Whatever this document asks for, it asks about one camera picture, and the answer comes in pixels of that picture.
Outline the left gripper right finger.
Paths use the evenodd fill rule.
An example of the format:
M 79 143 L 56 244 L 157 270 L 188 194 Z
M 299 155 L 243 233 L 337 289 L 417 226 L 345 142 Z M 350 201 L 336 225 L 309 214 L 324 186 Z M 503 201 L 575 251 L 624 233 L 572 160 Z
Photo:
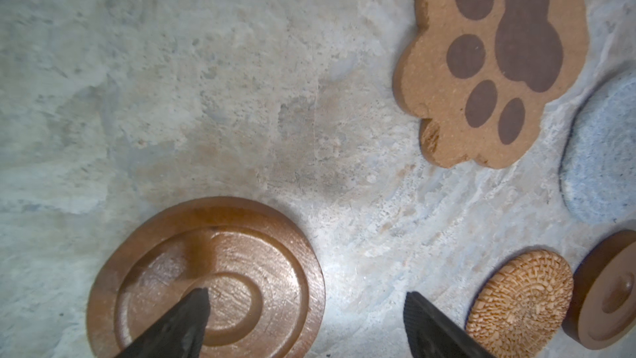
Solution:
M 494 358 L 419 292 L 407 292 L 403 322 L 415 358 Z

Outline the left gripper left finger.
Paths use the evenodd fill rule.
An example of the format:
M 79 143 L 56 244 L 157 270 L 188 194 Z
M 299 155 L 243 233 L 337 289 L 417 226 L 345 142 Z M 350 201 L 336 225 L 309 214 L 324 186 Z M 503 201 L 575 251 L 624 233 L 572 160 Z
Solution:
M 116 357 L 197 358 L 209 316 L 208 289 L 195 288 Z

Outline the blue knitted round coaster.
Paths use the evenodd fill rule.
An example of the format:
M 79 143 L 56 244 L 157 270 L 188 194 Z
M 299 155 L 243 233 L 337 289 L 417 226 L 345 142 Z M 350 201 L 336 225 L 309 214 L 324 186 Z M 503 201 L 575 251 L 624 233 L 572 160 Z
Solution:
M 635 71 L 600 85 L 578 110 L 559 169 L 566 208 L 590 225 L 635 215 Z

